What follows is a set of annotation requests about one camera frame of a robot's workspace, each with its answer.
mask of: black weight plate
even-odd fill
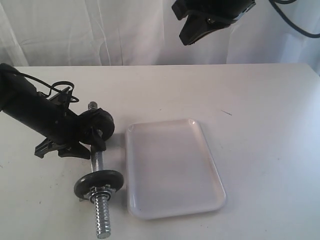
[[[103,187],[110,185],[110,188],[118,191],[124,185],[124,177],[115,170],[102,170],[89,173],[80,178],[74,185],[74,194],[83,199],[92,187]]]

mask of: white curtain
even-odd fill
[[[174,0],[0,0],[0,62],[14,66],[308,63],[320,74],[320,39],[291,29],[268,0],[192,46]],[[320,0],[282,5],[320,33]]]

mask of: table surface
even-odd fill
[[[143,221],[128,213],[124,187],[110,201],[111,239],[319,239],[320,78],[309,66],[18,69],[48,83],[74,82],[80,102],[70,108],[77,114],[89,101],[109,111],[116,130],[104,164],[124,174],[128,125],[200,122],[227,194],[225,206]],[[37,158],[34,147],[44,137],[4,113],[0,122],[1,239],[96,239],[94,206],[73,193],[90,161],[56,152]]]

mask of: white tray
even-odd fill
[[[126,131],[128,210],[150,220],[214,211],[226,193],[193,119],[139,123]]]

